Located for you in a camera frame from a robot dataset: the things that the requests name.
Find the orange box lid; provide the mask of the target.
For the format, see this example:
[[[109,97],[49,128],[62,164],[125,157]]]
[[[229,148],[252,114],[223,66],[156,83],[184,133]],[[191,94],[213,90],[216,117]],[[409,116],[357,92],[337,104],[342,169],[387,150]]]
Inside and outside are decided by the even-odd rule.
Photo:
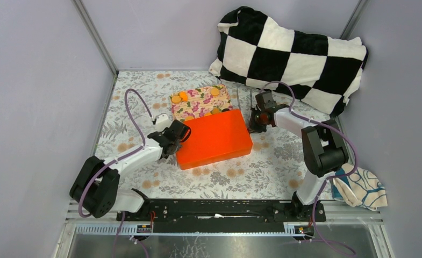
[[[225,161],[251,153],[253,142],[239,109],[184,122],[190,137],[176,153],[182,170]]]

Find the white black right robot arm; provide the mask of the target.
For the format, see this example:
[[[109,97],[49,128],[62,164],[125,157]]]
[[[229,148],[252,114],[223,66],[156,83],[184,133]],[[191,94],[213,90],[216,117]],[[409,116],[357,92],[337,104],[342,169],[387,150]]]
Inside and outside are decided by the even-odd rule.
[[[267,126],[285,129],[302,140],[307,172],[303,185],[294,193],[291,214],[298,221],[312,215],[312,204],[318,199],[326,179],[335,175],[349,159],[342,133],[334,120],[318,122],[295,113],[291,106],[278,104],[270,91],[261,92],[251,100],[251,116],[248,130],[265,132]]]

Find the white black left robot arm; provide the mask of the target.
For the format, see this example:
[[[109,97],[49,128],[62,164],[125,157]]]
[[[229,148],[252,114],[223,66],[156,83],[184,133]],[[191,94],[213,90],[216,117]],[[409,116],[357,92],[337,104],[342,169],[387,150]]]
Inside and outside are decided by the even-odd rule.
[[[138,169],[176,155],[182,170],[248,155],[253,142],[240,110],[180,121],[166,114],[151,118],[156,130],[142,143],[117,156],[91,156],[84,162],[69,195],[80,217],[100,218],[109,211],[129,214],[137,221],[149,216],[148,198],[138,190],[120,190],[119,181]]]

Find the floral cookie tray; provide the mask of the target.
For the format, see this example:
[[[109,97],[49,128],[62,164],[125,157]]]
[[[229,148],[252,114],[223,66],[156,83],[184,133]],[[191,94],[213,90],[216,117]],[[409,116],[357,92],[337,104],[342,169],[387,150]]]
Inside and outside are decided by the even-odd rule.
[[[212,96],[212,87],[220,89],[219,96]],[[178,94],[170,95],[171,111],[173,118],[181,122],[197,119],[222,112],[222,109],[233,109],[231,96],[223,84],[215,84],[202,88],[185,90],[188,94],[188,101],[182,102]]]

